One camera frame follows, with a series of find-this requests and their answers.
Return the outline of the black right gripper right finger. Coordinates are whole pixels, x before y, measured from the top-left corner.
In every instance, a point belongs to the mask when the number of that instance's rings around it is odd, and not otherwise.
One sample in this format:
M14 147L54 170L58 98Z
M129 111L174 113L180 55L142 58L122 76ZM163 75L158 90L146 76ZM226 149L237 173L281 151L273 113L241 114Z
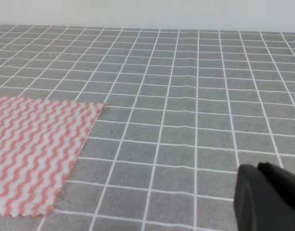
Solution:
M295 211L295 174L269 162L260 162L257 169L287 205Z

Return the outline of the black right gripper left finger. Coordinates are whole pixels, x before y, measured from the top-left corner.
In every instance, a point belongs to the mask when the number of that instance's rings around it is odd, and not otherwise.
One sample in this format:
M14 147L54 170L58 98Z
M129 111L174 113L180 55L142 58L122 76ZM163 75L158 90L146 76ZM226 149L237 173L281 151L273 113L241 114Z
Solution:
M294 211L252 165L238 169L233 205L239 231L284 231L294 220Z

